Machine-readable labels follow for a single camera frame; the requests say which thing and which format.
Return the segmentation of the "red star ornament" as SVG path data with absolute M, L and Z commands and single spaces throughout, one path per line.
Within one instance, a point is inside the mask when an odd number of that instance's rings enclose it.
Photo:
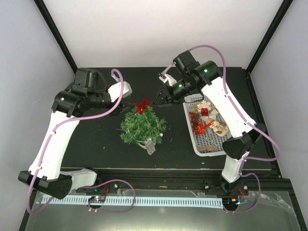
M 136 107 L 135 114 L 142 115 L 144 112 L 148 111 L 148 107 L 153 103 L 148 101 L 148 97 L 145 97 L 141 103 L 134 103 L 133 105 Z

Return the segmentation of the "small green christmas tree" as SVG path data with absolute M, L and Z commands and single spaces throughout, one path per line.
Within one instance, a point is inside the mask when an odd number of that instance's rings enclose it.
M 160 119 L 150 106 L 142 114 L 137 109 L 135 106 L 125 114 L 120 125 L 122 131 L 120 138 L 127 144 L 144 146 L 148 138 L 152 139 L 154 144 L 161 144 L 163 133 L 167 128 L 166 120 Z

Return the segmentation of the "red gift box ornament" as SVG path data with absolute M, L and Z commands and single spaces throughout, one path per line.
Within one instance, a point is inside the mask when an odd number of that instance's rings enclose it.
M 200 113 L 202 116 L 208 116 L 209 110 L 207 108 L 202 108 Z

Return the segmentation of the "red ribbon bow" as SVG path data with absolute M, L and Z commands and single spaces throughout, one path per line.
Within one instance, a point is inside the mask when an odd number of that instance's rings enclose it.
M 193 124 L 193 131 L 195 131 L 196 135 L 206 134 L 206 129 L 210 127 L 210 124 L 203 125 L 201 122 L 198 124 Z

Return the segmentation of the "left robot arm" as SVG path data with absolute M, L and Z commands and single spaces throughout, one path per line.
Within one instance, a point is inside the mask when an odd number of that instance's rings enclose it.
M 21 171 L 18 179 L 33 190 L 57 199 L 63 199 L 74 189 L 88 187 L 92 192 L 103 188 L 103 179 L 91 168 L 61 171 L 68 143 L 81 120 L 91 120 L 112 113 L 122 98 L 132 93 L 121 72 L 112 69 L 115 84 L 107 85 L 102 73 L 95 69 L 79 68 L 74 81 L 59 92 L 51 107 L 48 131 L 41 148 L 28 170 Z

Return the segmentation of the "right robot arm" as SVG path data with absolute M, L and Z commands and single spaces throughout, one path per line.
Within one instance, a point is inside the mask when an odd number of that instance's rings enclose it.
M 178 103 L 194 90 L 199 90 L 213 103 L 231 133 L 231 137 L 222 144 L 226 160 L 218 185 L 222 193 L 229 194 L 236 189 L 243 161 L 260 139 L 265 126 L 257 124 L 245 112 L 227 86 L 225 74 L 215 62 L 200 64 L 190 51 L 185 51 L 174 58 L 173 64 L 183 78 L 176 81 L 165 69 L 159 75 L 163 85 L 158 90 L 155 103 Z

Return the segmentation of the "pine cone ornament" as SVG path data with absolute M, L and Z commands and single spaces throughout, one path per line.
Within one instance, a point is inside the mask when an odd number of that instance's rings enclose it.
M 200 123 L 200 113 L 194 113 L 192 115 L 192 124 L 193 126 L 198 126 Z

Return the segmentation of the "white snowflake ornament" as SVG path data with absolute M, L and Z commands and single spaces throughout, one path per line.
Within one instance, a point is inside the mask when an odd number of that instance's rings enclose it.
M 197 104 L 197 109 L 202 110 L 203 108 L 206 108 L 208 110 L 211 110 L 211 102 L 210 101 L 201 101 Z

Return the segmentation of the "white mesh bow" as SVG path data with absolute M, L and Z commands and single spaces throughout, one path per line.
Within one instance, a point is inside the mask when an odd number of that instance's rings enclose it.
M 206 123 L 206 124 L 211 124 L 213 121 L 216 121 L 216 117 L 219 114 L 219 112 L 216 109 L 213 109 L 209 115 L 206 116 L 201 116 L 201 119 Z

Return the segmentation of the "burlap bow ornament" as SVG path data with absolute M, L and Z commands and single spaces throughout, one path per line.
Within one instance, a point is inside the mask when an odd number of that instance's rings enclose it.
M 198 152 L 205 152 L 205 151 L 212 152 L 212 153 L 218 152 L 218 148 L 214 145 L 209 145 L 209 146 L 197 145 L 196 148 Z

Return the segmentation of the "snowman doll ornament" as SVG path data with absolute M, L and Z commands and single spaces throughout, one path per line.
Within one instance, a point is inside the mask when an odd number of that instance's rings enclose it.
M 229 130 L 228 126 L 224 122 L 213 121 L 209 127 L 212 128 L 213 132 L 220 137 L 225 136 Z

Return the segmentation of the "left circuit board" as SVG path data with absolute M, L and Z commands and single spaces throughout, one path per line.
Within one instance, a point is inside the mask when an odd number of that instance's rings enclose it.
M 106 200 L 105 196 L 92 196 L 88 199 L 88 203 L 104 203 Z

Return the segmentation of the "circuit board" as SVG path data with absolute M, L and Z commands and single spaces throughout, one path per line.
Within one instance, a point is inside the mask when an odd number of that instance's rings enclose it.
M 238 199 L 238 198 L 223 198 L 223 205 L 241 205 L 247 203 L 247 199 Z
M 104 203 L 106 200 L 105 196 L 92 196 L 88 199 L 88 203 Z

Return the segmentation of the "right circuit board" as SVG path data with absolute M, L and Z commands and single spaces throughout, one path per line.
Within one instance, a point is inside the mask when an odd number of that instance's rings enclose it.
M 247 203 L 247 199 L 238 199 L 238 198 L 223 198 L 223 205 L 241 205 Z

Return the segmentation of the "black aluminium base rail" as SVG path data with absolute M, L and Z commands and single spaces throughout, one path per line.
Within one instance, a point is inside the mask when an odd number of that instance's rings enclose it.
M 116 170 L 98 169 L 98 176 L 93 186 L 108 180 L 110 192 L 116 189 L 128 189 L 120 180 L 125 180 L 135 190 L 192 190 L 202 191 L 206 195 L 217 197 L 231 197 L 240 194 L 247 195 L 249 191 L 294 193 L 290 179 L 280 178 L 273 174 L 256 173 L 256 176 L 247 176 L 238 179 L 235 183 L 227 183 L 217 171 L 210 170 Z

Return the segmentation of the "left black frame post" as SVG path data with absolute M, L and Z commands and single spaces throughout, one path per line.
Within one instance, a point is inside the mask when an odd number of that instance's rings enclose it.
M 34 0 L 36 7 L 38 8 L 41 16 L 43 17 L 45 23 L 47 24 L 50 32 L 52 33 L 55 41 L 57 42 L 59 48 L 61 49 L 64 57 L 66 58 L 69 66 L 71 67 L 73 73 L 77 71 L 77 64 L 73 59 L 52 15 L 50 14 L 45 2 L 43 0 Z

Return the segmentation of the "black frame post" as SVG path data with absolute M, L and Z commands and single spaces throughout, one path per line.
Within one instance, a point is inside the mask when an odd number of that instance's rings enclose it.
M 64 57 L 66 58 L 69 66 L 71 67 L 73 73 L 77 71 L 77 64 L 73 59 L 52 15 L 50 14 L 45 2 L 43 0 L 34 0 L 36 7 L 38 8 L 41 16 L 43 17 L 45 23 L 47 24 L 50 32 L 52 33 L 55 41 L 57 42 L 59 48 L 61 49 Z
M 246 71 L 248 74 L 251 74 L 253 72 L 255 66 L 257 65 L 259 59 L 261 58 L 263 52 L 265 51 L 267 45 L 269 44 L 276 30 L 278 29 L 280 23 L 282 22 L 284 16 L 288 12 L 292 3 L 293 3 L 293 0 L 283 0 L 282 1 L 265 35 L 263 36 L 258 48 L 256 49 L 251 61 L 249 62 L 249 65 L 246 68 Z

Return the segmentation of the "right black frame post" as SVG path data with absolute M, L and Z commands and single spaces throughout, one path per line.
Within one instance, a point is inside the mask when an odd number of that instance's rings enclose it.
M 246 71 L 248 74 L 251 74 L 253 72 L 255 66 L 257 65 L 259 59 L 261 58 L 263 52 L 265 51 L 267 45 L 269 44 L 276 30 L 278 29 L 280 23 L 282 22 L 284 16 L 288 12 L 292 3 L 293 3 L 293 0 L 283 0 L 282 1 L 265 35 L 263 36 L 258 48 L 256 49 L 251 61 L 249 62 L 249 65 L 246 68 Z

